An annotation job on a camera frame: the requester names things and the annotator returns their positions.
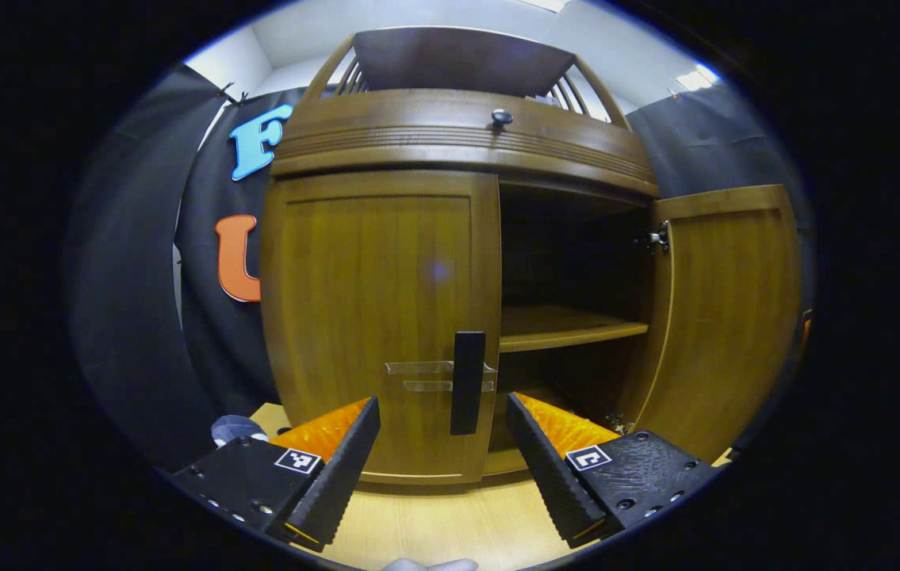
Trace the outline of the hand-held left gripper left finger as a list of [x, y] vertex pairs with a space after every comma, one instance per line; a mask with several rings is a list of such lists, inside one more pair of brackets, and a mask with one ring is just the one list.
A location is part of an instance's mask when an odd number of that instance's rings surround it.
[[381, 427], [376, 397], [269, 439], [236, 439], [168, 481], [240, 527], [319, 553], [336, 532]]

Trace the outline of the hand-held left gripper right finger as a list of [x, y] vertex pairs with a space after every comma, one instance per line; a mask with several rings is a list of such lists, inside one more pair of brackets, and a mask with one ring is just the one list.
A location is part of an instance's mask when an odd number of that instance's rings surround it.
[[622, 436], [522, 393], [508, 395], [505, 423], [572, 548], [656, 519], [719, 474], [652, 431]]

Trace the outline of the wooden cabinet door with tape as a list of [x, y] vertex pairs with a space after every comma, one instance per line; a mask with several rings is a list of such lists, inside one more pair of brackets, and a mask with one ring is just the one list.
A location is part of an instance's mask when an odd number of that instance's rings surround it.
[[262, 328], [291, 423], [376, 397], [364, 481], [479, 481], [503, 299], [497, 176], [282, 178], [260, 228]]

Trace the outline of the plain wooden cabinet door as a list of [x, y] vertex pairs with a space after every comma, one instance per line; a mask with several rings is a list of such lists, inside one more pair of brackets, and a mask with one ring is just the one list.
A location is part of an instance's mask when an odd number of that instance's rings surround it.
[[782, 375], [800, 318], [795, 214], [779, 184], [659, 200], [645, 346], [616, 402], [704, 462], [743, 436]]

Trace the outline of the wooden double-door shoe cabinet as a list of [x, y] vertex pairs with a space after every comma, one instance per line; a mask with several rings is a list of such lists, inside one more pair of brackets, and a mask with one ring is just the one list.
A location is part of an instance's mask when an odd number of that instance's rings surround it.
[[[577, 55], [519, 36], [468, 28], [417, 26], [355, 33], [327, 59], [301, 101], [421, 88], [511, 95], [631, 130]], [[271, 174], [269, 190], [282, 178], [402, 170], [497, 176], [503, 257], [501, 322], [505, 306], [565, 306], [649, 325], [649, 305], [643, 296], [652, 290], [652, 275], [643, 256], [635, 253], [632, 232], [641, 227], [653, 200], [634, 201], [614, 189], [573, 182], [449, 167], [380, 167], [291, 177]], [[522, 467], [521, 456], [505, 431], [504, 393], [533, 388], [555, 404], [576, 406], [581, 412], [608, 412], [608, 402], [590, 395], [588, 388], [612, 390], [619, 382], [615, 347], [621, 340], [525, 353], [498, 351], [496, 406], [482, 477]], [[586, 387], [566, 386], [569, 366], [594, 372]]]

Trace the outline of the wooden inner cabinet shelf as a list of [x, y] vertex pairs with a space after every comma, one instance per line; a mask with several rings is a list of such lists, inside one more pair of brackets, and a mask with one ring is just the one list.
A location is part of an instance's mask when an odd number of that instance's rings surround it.
[[505, 306], [500, 353], [525, 353], [626, 339], [649, 325], [565, 306]]

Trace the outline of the grey white penguin plush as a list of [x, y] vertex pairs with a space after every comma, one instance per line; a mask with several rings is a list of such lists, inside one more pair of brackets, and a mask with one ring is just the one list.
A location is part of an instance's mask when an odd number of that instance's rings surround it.
[[239, 415], [224, 415], [214, 420], [210, 427], [212, 441], [218, 448], [236, 439], [257, 439], [268, 442], [268, 434], [251, 418]]

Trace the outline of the wooden drawer with dark knob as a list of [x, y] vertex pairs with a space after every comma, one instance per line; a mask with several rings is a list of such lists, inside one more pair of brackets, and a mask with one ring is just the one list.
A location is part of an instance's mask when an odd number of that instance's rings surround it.
[[511, 95], [380, 90], [304, 100], [270, 172], [308, 176], [380, 167], [449, 167], [660, 196], [641, 140], [614, 125]]

